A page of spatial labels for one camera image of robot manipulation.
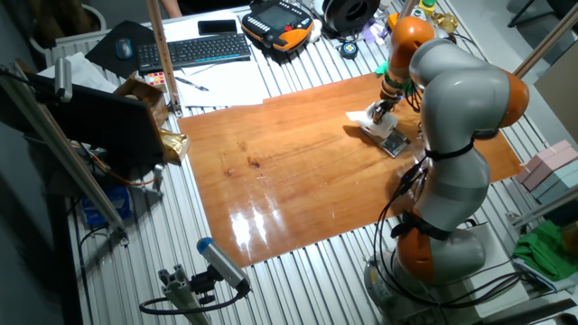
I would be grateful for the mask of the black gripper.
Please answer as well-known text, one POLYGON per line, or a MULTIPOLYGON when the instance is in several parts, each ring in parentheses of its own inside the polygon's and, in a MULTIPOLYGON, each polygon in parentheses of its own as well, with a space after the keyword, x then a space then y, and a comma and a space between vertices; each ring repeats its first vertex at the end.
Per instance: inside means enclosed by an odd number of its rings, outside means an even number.
POLYGON ((395 107, 395 105, 398 104, 399 101, 400 101, 399 97, 395 98, 387 97, 385 99, 381 99, 373 103, 371 106, 373 111, 372 113, 373 123, 379 125, 381 123, 384 112, 391 111, 395 107))

